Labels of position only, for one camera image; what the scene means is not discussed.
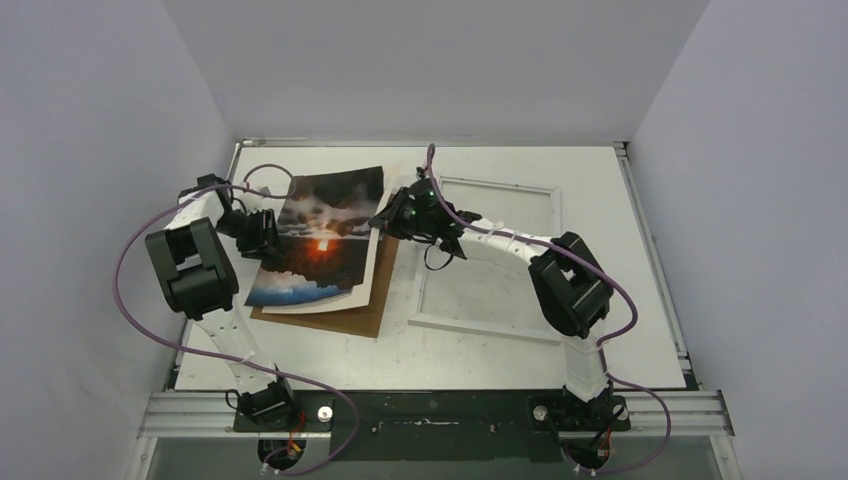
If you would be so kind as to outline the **white picture frame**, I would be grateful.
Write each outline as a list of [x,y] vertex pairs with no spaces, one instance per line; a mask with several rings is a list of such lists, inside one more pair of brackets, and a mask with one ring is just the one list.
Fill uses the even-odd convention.
[[[486,214],[484,227],[515,227],[522,234],[563,233],[561,191],[555,186],[503,183],[444,176],[446,200]],[[558,345],[563,337],[544,319],[527,266],[526,246],[475,234],[466,259],[446,262],[433,249],[419,254],[411,326]]]

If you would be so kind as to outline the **brown backing board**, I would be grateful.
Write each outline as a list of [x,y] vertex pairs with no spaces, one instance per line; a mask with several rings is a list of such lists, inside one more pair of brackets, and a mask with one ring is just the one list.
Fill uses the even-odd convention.
[[251,310],[254,320],[376,339],[389,296],[389,287],[399,248],[394,238],[381,240],[377,248],[374,281],[369,303],[352,309],[309,314],[263,313]]

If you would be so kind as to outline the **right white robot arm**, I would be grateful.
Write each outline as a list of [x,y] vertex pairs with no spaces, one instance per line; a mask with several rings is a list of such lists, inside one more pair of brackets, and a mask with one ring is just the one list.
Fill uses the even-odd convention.
[[604,417],[601,396],[610,380],[595,325],[609,314],[613,289],[579,235],[535,236],[457,209],[426,175],[400,188],[368,224],[399,240],[436,245],[450,259],[491,261],[526,272],[542,316],[566,344],[568,421],[588,429]]

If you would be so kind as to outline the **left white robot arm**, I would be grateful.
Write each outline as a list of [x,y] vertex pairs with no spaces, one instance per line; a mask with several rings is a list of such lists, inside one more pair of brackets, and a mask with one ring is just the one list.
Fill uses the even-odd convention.
[[258,427],[286,430],[296,422],[299,405],[236,305],[239,282],[221,242],[224,236],[234,239],[249,260],[282,259],[274,213],[243,203],[230,183],[214,174],[199,177],[178,200],[181,208],[173,219],[145,238],[164,299],[224,356],[236,380],[236,411]]

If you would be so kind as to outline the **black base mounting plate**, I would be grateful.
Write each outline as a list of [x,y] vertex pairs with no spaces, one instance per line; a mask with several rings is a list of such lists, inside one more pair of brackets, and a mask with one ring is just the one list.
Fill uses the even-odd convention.
[[592,466],[608,458],[613,433],[631,419],[624,397],[604,391],[589,402],[564,389],[349,391],[300,390],[293,397],[233,390],[232,429],[257,433],[257,455],[293,471],[320,460],[559,461]]

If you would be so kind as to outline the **aluminium front rail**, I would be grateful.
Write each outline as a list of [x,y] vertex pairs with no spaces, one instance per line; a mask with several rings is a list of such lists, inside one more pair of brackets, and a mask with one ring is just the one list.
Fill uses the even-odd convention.
[[[631,420],[628,436],[659,436],[664,432],[661,406],[644,392],[624,391]],[[735,431],[720,391],[662,391],[671,417],[671,434],[692,437],[733,437]],[[282,438],[284,431],[260,432],[235,426],[236,411],[221,392],[164,392],[147,405],[141,438]]]

